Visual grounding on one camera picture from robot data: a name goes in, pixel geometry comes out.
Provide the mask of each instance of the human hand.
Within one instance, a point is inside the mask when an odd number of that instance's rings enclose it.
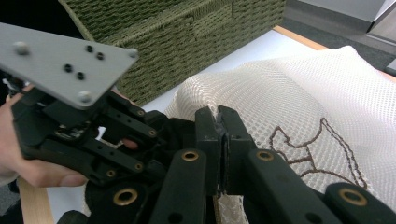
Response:
[[[11,106],[21,98],[14,96],[0,107],[0,178],[20,175],[35,187],[75,187],[83,185],[87,179],[77,171],[58,164],[25,160],[12,124]],[[130,140],[123,140],[128,148],[137,148]]]

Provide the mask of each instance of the white mesh fabric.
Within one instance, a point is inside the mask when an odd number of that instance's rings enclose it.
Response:
[[[207,105],[238,111],[257,146],[278,152],[309,187],[353,183],[396,210],[396,84],[352,47],[191,77],[165,114],[193,120]],[[219,203],[224,223],[246,223],[238,198]]]

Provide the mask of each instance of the finger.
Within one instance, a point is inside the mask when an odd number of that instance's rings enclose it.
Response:
[[[46,161],[24,161],[18,171],[34,187],[76,187],[87,182],[77,171]]]
[[[29,85],[29,86],[23,88],[23,90],[24,90],[25,92],[28,92],[28,91],[31,90],[33,87],[34,87],[33,85]],[[6,102],[7,102],[7,103],[10,103],[11,105],[13,105],[13,104],[15,104],[15,102],[17,102],[18,100],[20,100],[20,99],[22,98],[22,96],[23,96],[23,94],[20,94],[20,93],[14,95],[12,98],[11,98],[10,95],[8,95],[8,96],[6,97]]]
[[[136,142],[126,139],[126,138],[122,139],[122,143],[129,149],[138,149],[139,148],[139,145]]]

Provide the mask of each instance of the woven basket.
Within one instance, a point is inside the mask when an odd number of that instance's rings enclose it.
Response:
[[[60,2],[84,38],[139,50],[117,84],[138,105],[272,29],[285,6],[285,0]]]

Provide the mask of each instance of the bolt hole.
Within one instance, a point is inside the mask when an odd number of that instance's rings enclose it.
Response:
[[[357,206],[367,204],[367,199],[354,189],[340,189],[339,194],[345,201]]]
[[[318,216],[317,214],[314,213],[307,213],[305,214],[305,218],[314,224],[320,224],[322,223],[322,219],[320,218],[320,216]]]
[[[113,176],[116,175],[116,172],[113,171],[113,170],[109,170],[109,171],[107,171],[106,175],[107,175],[108,177],[113,177]]]
[[[196,161],[198,159],[198,153],[194,151],[185,152],[182,156],[183,160],[185,161]]]
[[[137,199],[137,195],[135,189],[122,189],[114,195],[113,202],[118,206],[125,206],[133,203]]]
[[[136,170],[141,170],[143,168],[143,165],[138,163],[135,167]]]
[[[257,157],[262,161],[271,161],[274,159],[274,155],[267,151],[257,152]]]
[[[169,223],[181,223],[183,216],[180,213],[172,213],[168,217]]]

